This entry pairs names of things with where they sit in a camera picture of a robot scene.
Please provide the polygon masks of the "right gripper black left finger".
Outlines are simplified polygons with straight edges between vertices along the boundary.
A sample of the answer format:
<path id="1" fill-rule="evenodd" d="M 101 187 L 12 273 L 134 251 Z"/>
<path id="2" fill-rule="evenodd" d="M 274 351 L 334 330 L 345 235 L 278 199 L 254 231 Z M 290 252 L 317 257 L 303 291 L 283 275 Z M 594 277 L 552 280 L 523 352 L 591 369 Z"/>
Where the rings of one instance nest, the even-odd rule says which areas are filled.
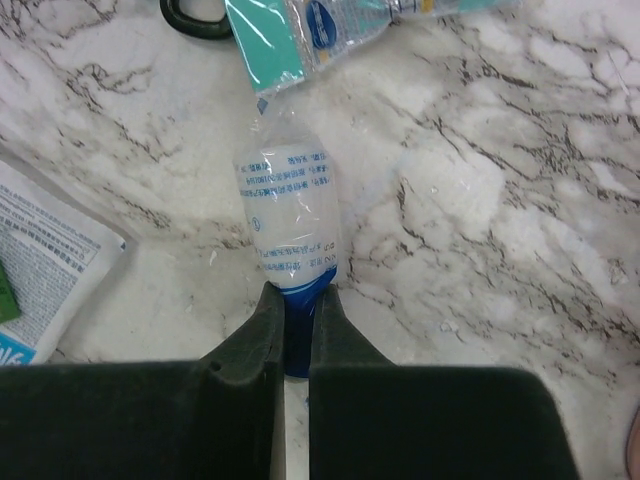
<path id="1" fill-rule="evenodd" d="M 1 371 L 5 479 L 282 479 L 284 301 L 191 361 Z"/>

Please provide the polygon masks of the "white blue tube bottle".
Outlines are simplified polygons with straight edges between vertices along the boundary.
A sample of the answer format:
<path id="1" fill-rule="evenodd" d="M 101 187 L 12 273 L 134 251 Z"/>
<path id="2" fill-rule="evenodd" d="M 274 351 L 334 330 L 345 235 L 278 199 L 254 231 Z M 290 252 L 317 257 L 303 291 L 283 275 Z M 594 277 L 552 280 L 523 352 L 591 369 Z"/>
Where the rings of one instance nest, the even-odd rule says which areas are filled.
<path id="1" fill-rule="evenodd" d="M 305 378 L 315 305 L 339 265 L 334 162 L 292 109 L 271 104 L 234 170 L 262 270 L 284 298 L 285 372 Z"/>

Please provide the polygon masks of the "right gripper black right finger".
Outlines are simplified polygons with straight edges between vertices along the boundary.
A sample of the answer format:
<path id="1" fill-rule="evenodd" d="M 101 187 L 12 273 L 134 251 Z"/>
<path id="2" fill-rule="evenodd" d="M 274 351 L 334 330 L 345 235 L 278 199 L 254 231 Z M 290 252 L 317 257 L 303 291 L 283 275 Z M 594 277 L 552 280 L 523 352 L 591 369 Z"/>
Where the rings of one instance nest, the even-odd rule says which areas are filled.
<path id="1" fill-rule="evenodd" d="M 318 300 L 309 372 L 314 479 L 575 479 L 556 404 L 515 368 L 400 366 Z"/>

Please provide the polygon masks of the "clear teal plastic packet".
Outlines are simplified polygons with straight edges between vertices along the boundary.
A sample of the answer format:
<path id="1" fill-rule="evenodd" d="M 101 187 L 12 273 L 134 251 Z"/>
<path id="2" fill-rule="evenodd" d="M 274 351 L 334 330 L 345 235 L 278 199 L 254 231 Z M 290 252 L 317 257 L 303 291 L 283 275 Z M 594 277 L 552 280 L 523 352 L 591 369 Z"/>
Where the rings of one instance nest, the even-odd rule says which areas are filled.
<path id="1" fill-rule="evenodd" d="M 392 23 L 504 6 L 504 1 L 227 1 L 225 9 L 256 95 L 301 83 Z"/>

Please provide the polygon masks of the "white blue gauze packet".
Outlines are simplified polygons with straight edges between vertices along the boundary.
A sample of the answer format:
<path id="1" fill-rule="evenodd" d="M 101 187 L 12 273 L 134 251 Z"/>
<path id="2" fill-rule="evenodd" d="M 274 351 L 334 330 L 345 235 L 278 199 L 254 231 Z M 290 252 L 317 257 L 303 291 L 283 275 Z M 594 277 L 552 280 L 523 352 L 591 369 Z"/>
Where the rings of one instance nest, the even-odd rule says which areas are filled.
<path id="1" fill-rule="evenodd" d="M 17 317 L 1 323 L 1 364 L 46 362 L 126 251 L 126 240 L 64 193 L 1 163 L 1 274 Z"/>

